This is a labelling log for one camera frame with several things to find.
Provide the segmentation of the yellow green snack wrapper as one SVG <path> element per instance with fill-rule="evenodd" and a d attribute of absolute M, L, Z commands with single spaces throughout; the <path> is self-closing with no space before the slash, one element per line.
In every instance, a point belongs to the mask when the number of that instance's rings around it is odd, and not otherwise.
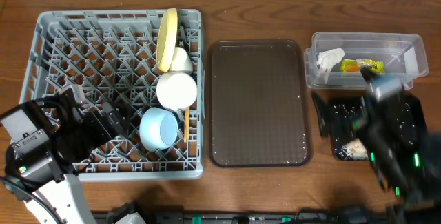
<path fill-rule="evenodd" d="M 343 59 L 341 72 L 359 72 L 361 68 L 369 68 L 375 73 L 385 73 L 385 66 L 382 61 L 373 61 L 371 59 Z"/>

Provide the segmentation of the white tissue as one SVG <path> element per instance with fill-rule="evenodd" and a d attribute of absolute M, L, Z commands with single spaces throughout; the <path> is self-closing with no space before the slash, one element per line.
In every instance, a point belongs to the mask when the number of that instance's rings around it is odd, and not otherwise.
<path fill-rule="evenodd" d="M 317 66 L 320 73 L 330 72 L 331 69 L 342 61 L 345 52 L 342 48 L 335 48 L 318 54 Z"/>

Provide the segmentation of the light blue bowl with rice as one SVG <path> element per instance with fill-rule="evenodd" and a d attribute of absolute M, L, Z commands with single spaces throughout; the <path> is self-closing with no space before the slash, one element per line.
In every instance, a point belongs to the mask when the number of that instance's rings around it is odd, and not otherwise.
<path fill-rule="evenodd" d="M 148 151 L 167 149 L 177 139 L 178 121 L 170 111 L 149 108 L 141 118 L 139 136 Z"/>

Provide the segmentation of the pink bowl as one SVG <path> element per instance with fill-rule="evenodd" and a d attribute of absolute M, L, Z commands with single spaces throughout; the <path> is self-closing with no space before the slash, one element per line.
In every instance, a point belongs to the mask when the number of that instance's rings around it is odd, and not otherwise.
<path fill-rule="evenodd" d="M 197 84 L 184 72 L 168 72 L 159 77 L 156 95 L 167 110 L 178 112 L 189 108 L 197 99 Z"/>

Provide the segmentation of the wooden chopstick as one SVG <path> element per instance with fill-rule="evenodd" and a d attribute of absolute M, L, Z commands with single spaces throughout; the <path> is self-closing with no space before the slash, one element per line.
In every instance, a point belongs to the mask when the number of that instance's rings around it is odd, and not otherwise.
<path fill-rule="evenodd" d="M 189 126 L 190 126 L 190 109 L 187 108 L 184 112 L 185 114 L 185 120 L 184 120 L 184 142 L 188 142 L 189 140 Z"/>

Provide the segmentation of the white cup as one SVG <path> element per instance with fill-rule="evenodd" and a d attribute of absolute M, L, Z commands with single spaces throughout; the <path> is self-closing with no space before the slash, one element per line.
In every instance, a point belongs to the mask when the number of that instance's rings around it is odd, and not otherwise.
<path fill-rule="evenodd" d="M 170 72 L 184 72 L 191 74 L 193 72 L 192 61 L 184 48 L 175 47 L 172 62 L 169 68 Z"/>

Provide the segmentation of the yellow plate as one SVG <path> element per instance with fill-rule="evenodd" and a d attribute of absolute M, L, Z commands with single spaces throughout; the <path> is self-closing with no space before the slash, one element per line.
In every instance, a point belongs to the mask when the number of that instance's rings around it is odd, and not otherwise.
<path fill-rule="evenodd" d="M 156 62 L 159 70 L 162 72 L 167 72 L 171 66 L 174 48 L 176 46 L 177 30 L 177 9 L 167 9 L 161 19 L 156 49 Z"/>

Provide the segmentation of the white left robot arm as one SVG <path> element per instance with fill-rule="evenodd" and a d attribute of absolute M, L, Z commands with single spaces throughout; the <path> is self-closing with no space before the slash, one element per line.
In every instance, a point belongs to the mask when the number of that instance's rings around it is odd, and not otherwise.
<path fill-rule="evenodd" d="M 93 150 L 126 136 L 131 107 L 102 103 L 82 112 L 82 87 L 26 101 L 1 115 L 12 142 L 1 182 L 40 223 L 95 223 L 74 164 Z"/>

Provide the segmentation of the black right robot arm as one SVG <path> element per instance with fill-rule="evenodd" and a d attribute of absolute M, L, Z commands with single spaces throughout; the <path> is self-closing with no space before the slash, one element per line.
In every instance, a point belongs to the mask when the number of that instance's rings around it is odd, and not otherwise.
<path fill-rule="evenodd" d="M 332 140 L 359 139 L 383 190 L 398 202 L 383 213 L 364 206 L 345 207 L 328 223 L 439 223 L 440 135 L 430 135 L 419 100 L 407 94 L 398 77 L 361 70 L 367 84 L 360 98 L 342 98 L 351 109 L 333 109 L 316 93 L 311 97 L 320 135 Z"/>

